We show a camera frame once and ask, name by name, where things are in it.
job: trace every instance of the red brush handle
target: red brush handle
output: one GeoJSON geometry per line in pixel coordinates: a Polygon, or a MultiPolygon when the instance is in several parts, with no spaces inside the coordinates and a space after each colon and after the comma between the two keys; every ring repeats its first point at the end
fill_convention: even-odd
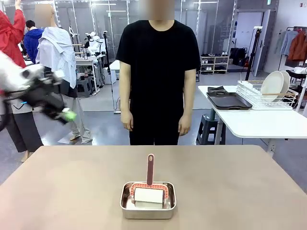
{"type": "Polygon", "coordinates": [[[148,158],[147,158],[147,181],[146,183],[148,185],[153,185],[154,182],[154,155],[153,154],[149,154],[148,158]]]}

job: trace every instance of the hand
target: hand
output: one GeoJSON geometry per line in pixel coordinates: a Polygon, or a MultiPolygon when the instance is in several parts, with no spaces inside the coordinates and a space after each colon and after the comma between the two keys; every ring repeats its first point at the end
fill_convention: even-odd
{"type": "Polygon", "coordinates": [[[16,0],[15,1],[15,8],[17,9],[17,10],[20,10],[21,8],[20,8],[20,3],[21,3],[21,0],[16,0]]]}
{"type": "Polygon", "coordinates": [[[178,125],[179,136],[186,135],[190,131],[190,128],[191,128],[191,116],[184,114],[179,120],[179,125],[178,125]]]}
{"type": "Polygon", "coordinates": [[[121,111],[120,120],[124,124],[125,129],[132,131],[132,129],[133,129],[133,116],[132,116],[132,113],[129,110],[121,111]]]}

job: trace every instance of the green tip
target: green tip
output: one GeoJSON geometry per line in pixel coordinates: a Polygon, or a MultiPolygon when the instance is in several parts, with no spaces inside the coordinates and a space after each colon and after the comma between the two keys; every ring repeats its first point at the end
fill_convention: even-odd
{"type": "Polygon", "coordinates": [[[76,119],[76,114],[73,111],[65,112],[64,117],[67,121],[74,121],[76,119]]]}

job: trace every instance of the ceiling light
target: ceiling light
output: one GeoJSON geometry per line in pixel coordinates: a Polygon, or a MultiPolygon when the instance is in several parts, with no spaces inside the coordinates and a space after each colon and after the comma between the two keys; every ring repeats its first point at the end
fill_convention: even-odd
{"type": "Polygon", "coordinates": [[[107,12],[126,12],[126,11],[107,11],[107,12]]]}
{"type": "Polygon", "coordinates": [[[201,1],[201,2],[194,2],[193,4],[202,4],[202,3],[218,3],[217,1],[201,1]]]}
{"type": "Polygon", "coordinates": [[[108,4],[108,3],[93,3],[93,5],[95,5],[95,6],[108,6],[108,5],[115,6],[116,3],[110,3],[110,4],[108,4]]]}

